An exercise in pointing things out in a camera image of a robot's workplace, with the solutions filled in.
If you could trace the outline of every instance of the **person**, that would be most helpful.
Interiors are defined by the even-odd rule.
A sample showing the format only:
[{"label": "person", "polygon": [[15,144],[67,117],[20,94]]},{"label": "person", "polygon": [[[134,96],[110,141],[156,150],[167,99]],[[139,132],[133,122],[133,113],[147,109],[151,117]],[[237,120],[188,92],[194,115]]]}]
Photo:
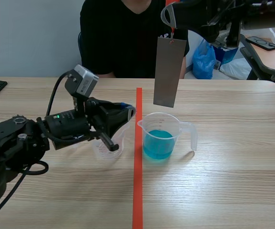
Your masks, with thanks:
[{"label": "person", "polygon": [[[165,0],[86,0],[80,13],[82,65],[102,78],[154,78],[157,37],[170,38],[161,20]],[[188,40],[187,30],[175,39]],[[189,51],[187,42],[185,55]],[[180,78],[184,78],[186,57]]]}]

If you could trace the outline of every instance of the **red tape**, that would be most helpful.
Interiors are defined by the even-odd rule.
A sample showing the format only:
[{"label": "red tape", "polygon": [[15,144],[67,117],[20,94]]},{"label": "red tape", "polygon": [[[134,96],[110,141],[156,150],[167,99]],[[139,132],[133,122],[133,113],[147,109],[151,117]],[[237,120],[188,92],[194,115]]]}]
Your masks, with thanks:
[{"label": "red tape", "polygon": [[143,131],[137,125],[142,118],[143,89],[138,87],[136,89],[132,229],[143,229]]}]

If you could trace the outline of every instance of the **measuring cup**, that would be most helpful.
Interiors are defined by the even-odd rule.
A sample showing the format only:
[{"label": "measuring cup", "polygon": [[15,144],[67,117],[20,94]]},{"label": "measuring cup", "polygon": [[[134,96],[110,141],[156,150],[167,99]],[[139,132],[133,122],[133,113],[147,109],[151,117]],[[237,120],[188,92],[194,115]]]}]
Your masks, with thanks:
[{"label": "measuring cup", "polygon": [[130,124],[126,123],[112,137],[112,141],[119,145],[119,149],[114,152],[111,152],[101,140],[93,140],[92,147],[96,156],[99,159],[108,159],[108,160],[118,158],[122,154],[123,147],[124,147],[123,142],[124,142],[125,132],[129,128],[130,128]]},{"label": "measuring cup", "polygon": [[180,122],[173,115],[152,113],[137,124],[143,129],[143,150],[151,158],[169,157],[182,132],[191,133],[191,149],[197,149],[198,133],[195,126],[192,123]]}]

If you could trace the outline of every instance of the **metal sheet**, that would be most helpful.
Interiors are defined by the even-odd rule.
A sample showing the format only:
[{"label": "metal sheet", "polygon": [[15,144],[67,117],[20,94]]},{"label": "metal sheet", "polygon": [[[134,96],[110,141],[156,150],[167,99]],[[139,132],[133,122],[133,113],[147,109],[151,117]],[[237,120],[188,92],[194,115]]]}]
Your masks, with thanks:
[{"label": "metal sheet", "polygon": [[186,42],[158,38],[153,104],[174,106]]}]

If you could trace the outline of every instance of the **black cable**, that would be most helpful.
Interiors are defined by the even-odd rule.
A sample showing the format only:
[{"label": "black cable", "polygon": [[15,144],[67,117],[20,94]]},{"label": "black cable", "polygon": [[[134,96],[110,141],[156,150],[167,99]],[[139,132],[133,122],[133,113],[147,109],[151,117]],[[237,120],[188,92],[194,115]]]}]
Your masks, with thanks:
[{"label": "black cable", "polygon": [[20,186],[20,184],[22,183],[23,179],[26,177],[26,173],[30,170],[31,167],[27,167],[23,173],[22,176],[19,178],[19,180],[17,181],[17,183],[15,184],[15,186],[12,188],[12,190],[10,191],[10,193],[5,197],[5,199],[0,203],[0,210],[1,208],[7,203],[7,201],[11,198],[11,196],[13,195],[13,193],[17,190],[17,188]]},{"label": "black cable", "polygon": [[61,83],[61,81],[63,80],[63,78],[65,76],[67,76],[68,72],[64,73],[62,76],[59,77],[59,79],[57,80],[54,88],[53,88],[53,91],[51,93],[51,99],[50,99],[50,102],[48,104],[48,107],[47,107],[47,112],[46,112],[46,116],[49,116],[50,113],[51,113],[51,106],[52,106],[52,103],[53,103],[53,99],[55,98],[55,95],[56,95],[56,92],[57,92],[57,89],[58,89],[58,86],[59,84]]},{"label": "black cable", "polygon": [[44,169],[39,170],[39,171],[26,171],[25,174],[29,176],[38,176],[38,175],[43,175],[46,173],[49,169],[49,166],[46,162],[44,161],[38,161],[36,164],[44,166]]},{"label": "black cable", "polygon": [[43,132],[43,134],[47,138],[49,138],[51,141],[53,141],[53,142],[60,142],[60,143],[68,143],[68,144],[70,144],[70,143],[77,143],[77,142],[84,141],[84,140],[88,139],[86,137],[82,137],[82,138],[79,138],[79,139],[62,140],[62,139],[54,137],[51,133],[49,133],[47,131],[47,129],[45,128],[45,125],[44,125],[44,123],[43,123],[43,121],[42,121],[42,119],[40,117],[37,118],[37,122],[38,122],[39,127],[40,127],[41,131]]}]

